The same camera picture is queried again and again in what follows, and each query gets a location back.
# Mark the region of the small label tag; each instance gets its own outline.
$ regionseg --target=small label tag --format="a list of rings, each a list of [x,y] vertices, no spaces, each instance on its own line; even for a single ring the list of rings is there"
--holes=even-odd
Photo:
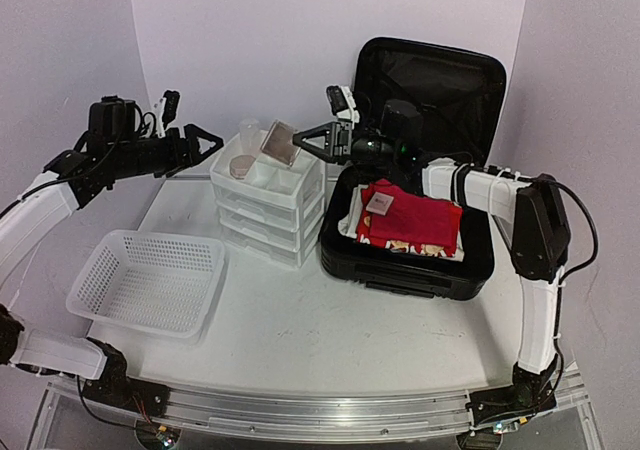
[[[391,195],[385,195],[384,193],[376,192],[369,200],[367,204],[367,212],[375,213],[376,215],[386,215],[387,210],[393,203],[393,197]]]

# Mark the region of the white zip tie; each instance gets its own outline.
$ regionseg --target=white zip tie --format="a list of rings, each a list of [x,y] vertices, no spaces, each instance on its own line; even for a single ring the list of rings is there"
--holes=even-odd
[[[498,174],[493,178],[493,181],[491,182],[491,184],[489,185],[489,205],[487,205],[487,207],[489,207],[489,215],[493,215],[493,187],[495,187],[497,183],[502,183],[500,182],[500,177],[504,172],[505,172],[504,169],[500,170]]]

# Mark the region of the plastic drawer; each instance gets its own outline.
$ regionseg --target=plastic drawer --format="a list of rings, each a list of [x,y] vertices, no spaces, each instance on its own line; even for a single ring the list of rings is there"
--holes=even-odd
[[[318,233],[321,225],[322,220],[319,220],[316,226],[309,232],[309,235],[304,239],[304,247],[300,252],[292,252],[290,250],[269,245],[268,243],[248,237],[225,226],[222,227],[222,238],[225,242],[238,247],[241,250],[282,266],[296,269],[301,267],[307,257],[313,252],[313,248],[316,243],[318,243]]]
[[[254,238],[269,245],[298,252],[305,239],[324,215],[324,198],[321,198],[309,211],[303,224],[296,231],[284,230],[257,222],[249,217],[220,208],[220,223],[245,236]]]
[[[247,195],[215,185],[213,186],[213,193],[216,197],[216,204],[221,209],[226,209],[272,227],[295,232],[300,229],[314,206],[320,200],[324,200],[324,185],[324,178],[314,182],[314,185],[303,195],[302,206],[294,209],[254,200]]]

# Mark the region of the white table surface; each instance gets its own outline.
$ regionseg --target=white table surface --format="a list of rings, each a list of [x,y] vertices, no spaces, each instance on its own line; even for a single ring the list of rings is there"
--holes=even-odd
[[[293,271],[228,246],[226,281],[197,344],[96,323],[90,336],[123,351],[131,376],[206,388],[345,396],[509,384],[522,296],[491,224],[496,268],[468,302],[339,281],[317,254]],[[210,183],[165,182],[140,230],[217,237]]]

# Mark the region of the folded fabric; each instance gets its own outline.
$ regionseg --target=folded fabric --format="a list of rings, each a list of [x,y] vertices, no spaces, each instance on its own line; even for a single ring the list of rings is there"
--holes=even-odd
[[[363,202],[376,192],[393,197],[386,215],[371,215],[369,234],[384,240],[428,242],[453,255],[462,209],[446,200],[433,200],[405,193],[387,180],[363,191]]]
[[[385,182],[382,182],[381,185],[386,186],[387,188],[389,187],[389,185]],[[439,257],[455,262],[461,262],[464,260],[464,250],[462,248],[462,239],[460,237],[459,231],[460,218],[458,216],[462,214],[462,209],[452,204],[454,208],[451,209],[453,217],[451,222],[452,225],[449,231],[451,232],[451,235],[454,235],[455,232],[455,235],[453,237],[455,244],[453,248],[447,248],[446,251],[444,246],[442,245],[433,245],[431,243],[427,243],[426,241],[417,242],[413,238],[410,238],[410,241],[403,241],[397,238],[377,238],[370,235],[369,228],[371,225],[372,217],[376,218],[378,217],[378,215],[372,215],[365,209],[369,199],[375,192],[376,190],[373,188],[373,185],[361,185],[357,188],[354,188],[350,206],[352,211],[350,211],[349,215],[344,217],[338,224],[338,230],[342,235],[349,238],[354,238],[353,234],[348,233],[347,230],[349,223],[355,220],[357,222],[357,231],[355,232],[355,238],[359,243],[385,248],[393,252]],[[353,213],[353,209],[360,209],[360,211],[356,211],[355,213]]]

